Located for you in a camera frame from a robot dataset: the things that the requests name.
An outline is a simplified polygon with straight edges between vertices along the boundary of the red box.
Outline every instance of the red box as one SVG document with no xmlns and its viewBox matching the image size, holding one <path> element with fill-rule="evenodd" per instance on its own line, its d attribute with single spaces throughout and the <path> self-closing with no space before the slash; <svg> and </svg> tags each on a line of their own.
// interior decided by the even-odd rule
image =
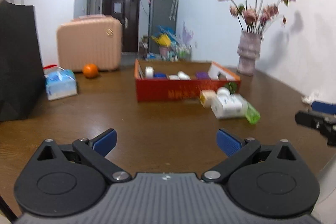
<svg viewBox="0 0 336 224">
<path fill-rule="evenodd" d="M 154 72 L 167 75 L 177 75 L 182 71 L 191 80 L 145 79 L 146 67 L 153 67 Z M 198 80 L 196 72 L 208 72 L 211 79 Z M 138 102 L 144 101 L 173 101 L 197 98 L 201 90 L 214 90 L 225 86 L 232 93 L 237 93 L 240 87 L 240 77 L 216 62 L 165 62 L 165 61 L 135 61 L 134 77 Z"/>
</svg>

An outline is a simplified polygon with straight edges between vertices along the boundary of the wooden table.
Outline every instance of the wooden table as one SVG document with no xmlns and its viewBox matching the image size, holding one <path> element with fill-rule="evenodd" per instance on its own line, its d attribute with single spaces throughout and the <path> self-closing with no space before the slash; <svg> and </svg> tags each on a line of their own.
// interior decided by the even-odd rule
<svg viewBox="0 0 336 224">
<path fill-rule="evenodd" d="M 226 158 L 216 145 L 219 128 L 263 144 L 289 139 L 317 173 L 336 150 L 327 147 L 317 131 L 295 124 L 296 111 L 304 109 L 301 95 L 260 72 L 241 79 L 241 95 L 261 114 L 254 126 L 246 119 L 219 121 L 198 102 L 137 103 L 133 68 L 102 73 L 94 80 L 79 74 L 78 96 L 53 102 L 42 96 L 29 119 L 0 123 L 0 194 L 20 214 L 13 186 L 44 139 L 68 144 L 80 137 L 93 138 L 108 128 L 117 130 L 118 143 L 107 158 L 132 175 L 200 175 Z"/>
</svg>

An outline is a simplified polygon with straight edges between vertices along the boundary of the black circular disc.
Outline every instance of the black circular disc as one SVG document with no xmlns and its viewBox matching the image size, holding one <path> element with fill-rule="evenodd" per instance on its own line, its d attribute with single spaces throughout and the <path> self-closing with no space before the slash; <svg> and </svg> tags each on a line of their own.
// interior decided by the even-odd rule
<svg viewBox="0 0 336 224">
<path fill-rule="evenodd" d="M 14 193 L 24 212 L 44 217 L 77 214 L 94 205 L 106 184 L 95 169 L 74 163 L 41 161 L 35 172 L 21 173 Z"/>
<path fill-rule="evenodd" d="M 268 218 L 309 212 L 320 194 L 310 170 L 289 160 L 242 167 L 229 178 L 228 190 L 243 209 Z"/>
</svg>

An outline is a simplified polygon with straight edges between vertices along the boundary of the tissue box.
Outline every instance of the tissue box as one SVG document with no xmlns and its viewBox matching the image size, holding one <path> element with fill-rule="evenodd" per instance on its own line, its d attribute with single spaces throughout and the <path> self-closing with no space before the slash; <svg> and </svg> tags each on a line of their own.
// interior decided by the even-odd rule
<svg viewBox="0 0 336 224">
<path fill-rule="evenodd" d="M 179 71 L 189 75 L 191 80 L 169 80 L 168 78 L 146 79 L 146 67 L 154 68 L 154 73 L 177 75 Z M 208 79 L 198 79 L 199 72 L 207 72 Z M 237 93 L 240 77 L 216 62 L 165 62 L 135 61 L 134 78 L 138 102 L 174 101 L 198 98 L 202 90 L 217 91 L 226 87 L 231 93 Z"/>
<path fill-rule="evenodd" d="M 77 95 L 76 78 L 71 70 L 53 71 L 46 78 L 48 100 Z"/>
</svg>

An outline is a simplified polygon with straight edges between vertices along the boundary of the brown door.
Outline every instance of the brown door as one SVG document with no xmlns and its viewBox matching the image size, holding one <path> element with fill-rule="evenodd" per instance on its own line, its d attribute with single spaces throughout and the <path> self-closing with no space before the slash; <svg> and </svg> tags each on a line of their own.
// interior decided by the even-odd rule
<svg viewBox="0 0 336 224">
<path fill-rule="evenodd" d="M 102 13 L 123 25 L 123 52 L 138 51 L 140 0 L 103 0 Z"/>
</svg>

